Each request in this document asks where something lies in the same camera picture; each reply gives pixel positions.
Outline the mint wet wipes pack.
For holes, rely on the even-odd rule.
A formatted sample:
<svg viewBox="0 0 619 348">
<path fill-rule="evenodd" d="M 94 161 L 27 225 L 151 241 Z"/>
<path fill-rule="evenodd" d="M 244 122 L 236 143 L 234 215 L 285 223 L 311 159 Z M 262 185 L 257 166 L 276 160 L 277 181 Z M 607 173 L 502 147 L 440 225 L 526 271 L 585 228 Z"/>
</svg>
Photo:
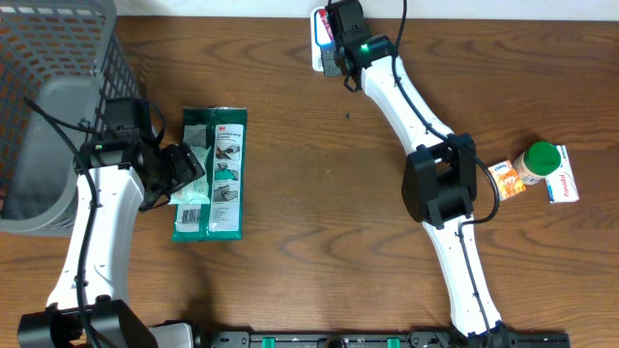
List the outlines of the mint wet wipes pack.
<svg viewBox="0 0 619 348">
<path fill-rule="evenodd" d="M 206 161 L 210 150 L 199 146 L 191 146 L 190 149 L 203 169 L 204 175 L 173 193 L 169 205 L 205 205 L 210 203 L 206 170 Z"/>
</svg>

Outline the red stick sachet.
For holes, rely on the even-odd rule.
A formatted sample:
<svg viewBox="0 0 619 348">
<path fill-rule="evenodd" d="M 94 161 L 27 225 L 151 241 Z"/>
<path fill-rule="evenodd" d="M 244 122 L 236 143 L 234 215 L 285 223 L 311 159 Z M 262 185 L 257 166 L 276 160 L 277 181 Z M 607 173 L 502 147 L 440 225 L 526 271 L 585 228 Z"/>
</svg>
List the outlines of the red stick sachet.
<svg viewBox="0 0 619 348">
<path fill-rule="evenodd" d="M 318 28 L 318 44 L 329 44 L 334 40 L 331 25 L 328 18 L 328 13 L 325 8 L 320 9 L 318 12 L 318 19 L 316 20 Z"/>
</svg>

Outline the green white gloves package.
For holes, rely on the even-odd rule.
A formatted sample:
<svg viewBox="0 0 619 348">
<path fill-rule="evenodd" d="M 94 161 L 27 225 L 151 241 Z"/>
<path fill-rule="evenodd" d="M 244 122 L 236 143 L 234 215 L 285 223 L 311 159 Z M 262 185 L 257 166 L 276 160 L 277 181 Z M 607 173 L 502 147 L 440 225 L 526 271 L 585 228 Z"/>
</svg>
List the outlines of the green white gloves package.
<svg viewBox="0 0 619 348">
<path fill-rule="evenodd" d="M 215 107 L 183 110 L 183 142 L 210 150 L 206 161 L 210 203 L 174 205 L 177 243 L 242 238 L 248 111 Z"/>
</svg>

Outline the orange tissue pack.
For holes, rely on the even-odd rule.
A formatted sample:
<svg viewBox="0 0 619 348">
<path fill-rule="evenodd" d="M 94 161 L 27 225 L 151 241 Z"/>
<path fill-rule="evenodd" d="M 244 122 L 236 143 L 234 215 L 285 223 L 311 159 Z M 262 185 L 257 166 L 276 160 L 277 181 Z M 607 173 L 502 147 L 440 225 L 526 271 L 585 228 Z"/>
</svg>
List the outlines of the orange tissue pack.
<svg viewBox="0 0 619 348">
<path fill-rule="evenodd" d="M 496 182 L 501 201 L 526 191 L 525 184 L 508 159 L 490 166 L 488 170 Z"/>
</svg>

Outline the green lid jar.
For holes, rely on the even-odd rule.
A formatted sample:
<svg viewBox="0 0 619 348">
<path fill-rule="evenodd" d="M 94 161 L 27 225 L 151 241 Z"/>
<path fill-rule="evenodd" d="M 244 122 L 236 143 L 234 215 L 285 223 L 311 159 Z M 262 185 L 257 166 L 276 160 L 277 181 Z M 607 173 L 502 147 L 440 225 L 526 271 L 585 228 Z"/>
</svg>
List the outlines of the green lid jar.
<svg viewBox="0 0 619 348">
<path fill-rule="evenodd" d="M 513 162 L 513 168 L 525 185 L 535 185 L 553 173 L 561 164 L 556 146 L 539 141 L 531 145 Z"/>
</svg>

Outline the white slim box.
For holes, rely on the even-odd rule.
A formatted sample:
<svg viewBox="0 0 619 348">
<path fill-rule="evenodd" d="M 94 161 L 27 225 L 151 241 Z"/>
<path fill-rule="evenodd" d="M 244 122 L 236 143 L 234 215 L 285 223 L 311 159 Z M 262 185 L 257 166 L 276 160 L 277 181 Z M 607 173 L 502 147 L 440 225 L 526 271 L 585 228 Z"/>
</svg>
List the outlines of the white slim box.
<svg viewBox="0 0 619 348">
<path fill-rule="evenodd" d="M 579 194 L 567 147 L 556 145 L 555 148 L 560 155 L 561 162 L 555 171 L 545 177 L 549 202 L 551 204 L 574 203 L 579 200 Z"/>
</svg>

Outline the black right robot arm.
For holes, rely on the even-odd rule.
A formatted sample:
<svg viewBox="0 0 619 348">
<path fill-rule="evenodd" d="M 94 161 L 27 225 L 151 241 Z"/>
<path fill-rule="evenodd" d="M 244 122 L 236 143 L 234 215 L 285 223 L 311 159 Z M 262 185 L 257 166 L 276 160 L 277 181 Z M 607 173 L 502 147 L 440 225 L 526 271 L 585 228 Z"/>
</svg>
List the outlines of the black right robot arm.
<svg viewBox="0 0 619 348">
<path fill-rule="evenodd" d="M 498 186 L 486 217 L 474 216 L 477 173 L 487 166 L 468 133 L 456 134 L 431 110 L 408 77 L 401 39 L 374 35 L 358 1 L 329 1 L 311 12 L 313 67 L 342 77 L 386 117 L 406 154 L 401 196 L 429 236 L 448 290 L 451 325 L 460 344 L 494 346 L 502 319 L 487 289 L 474 228 L 499 208 Z"/>
</svg>

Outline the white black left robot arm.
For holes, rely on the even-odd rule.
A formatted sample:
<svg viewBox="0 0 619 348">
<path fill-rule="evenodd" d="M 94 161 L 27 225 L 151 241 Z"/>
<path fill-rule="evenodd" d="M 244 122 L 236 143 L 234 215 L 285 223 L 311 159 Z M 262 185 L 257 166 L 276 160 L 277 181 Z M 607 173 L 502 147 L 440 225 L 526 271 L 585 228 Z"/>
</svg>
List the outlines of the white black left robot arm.
<svg viewBox="0 0 619 348">
<path fill-rule="evenodd" d="M 78 206 L 62 273 L 44 310 L 21 317 L 22 347 L 201 347 L 200 329 L 171 320 L 149 327 L 129 305 L 129 262 L 136 216 L 167 204 L 205 171 L 189 145 L 161 145 L 158 112 L 144 99 L 108 100 L 101 129 L 74 155 Z"/>
</svg>

